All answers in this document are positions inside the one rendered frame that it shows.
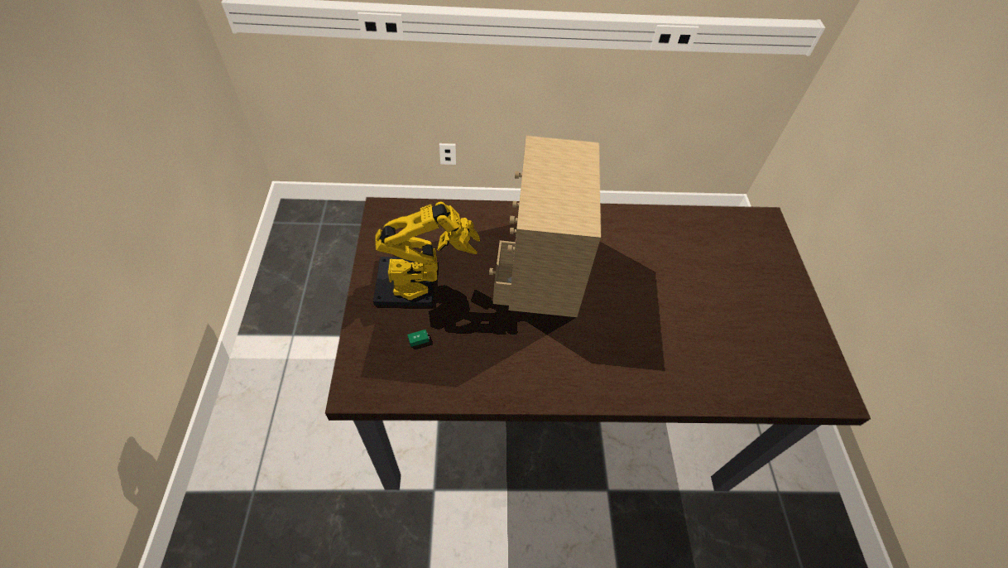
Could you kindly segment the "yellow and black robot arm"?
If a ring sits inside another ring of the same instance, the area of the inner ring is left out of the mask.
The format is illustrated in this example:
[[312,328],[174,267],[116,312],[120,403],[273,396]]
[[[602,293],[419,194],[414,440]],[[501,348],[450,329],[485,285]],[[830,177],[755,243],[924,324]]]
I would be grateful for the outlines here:
[[[439,229],[439,224],[447,233],[456,231],[459,223],[461,219],[456,209],[438,202],[434,207],[429,205],[420,208],[420,211],[413,215],[393,219],[385,224],[383,230],[377,231],[376,250],[402,258],[391,260],[390,274],[391,280],[394,281],[394,296],[412,300],[427,294],[427,286],[419,282],[436,281],[436,271],[438,271],[436,250],[430,241],[415,236]],[[401,228],[404,229],[395,234],[395,229]],[[422,248],[424,251],[418,253],[414,248]],[[410,262],[404,262],[403,259]]]

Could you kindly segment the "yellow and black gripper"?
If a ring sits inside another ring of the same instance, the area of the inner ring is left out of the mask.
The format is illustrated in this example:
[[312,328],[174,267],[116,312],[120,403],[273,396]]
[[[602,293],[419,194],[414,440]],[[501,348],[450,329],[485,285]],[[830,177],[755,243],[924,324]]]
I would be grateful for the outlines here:
[[461,223],[459,223],[458,230],[449,233],[445,231],[442,234],[438,251],[442,251],[442,249],[445,248],[445,246],[448,246],[450,242],[450,244],[452,244],[454,248],[459,251],[467,251],[467,253],[477,254],[478,251],[473,249],[470,245],[470,236],[476,241],[480,241],[479,234],[473,230],[473,222],[466,218],[462,218]]

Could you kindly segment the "wooden chest of drawers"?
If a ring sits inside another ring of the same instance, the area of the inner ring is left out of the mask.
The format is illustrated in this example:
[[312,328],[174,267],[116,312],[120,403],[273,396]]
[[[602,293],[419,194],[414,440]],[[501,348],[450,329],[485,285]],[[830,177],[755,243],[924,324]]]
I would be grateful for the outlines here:
[[598,142],[526,136],[509,310],[578,317],[601,239]]

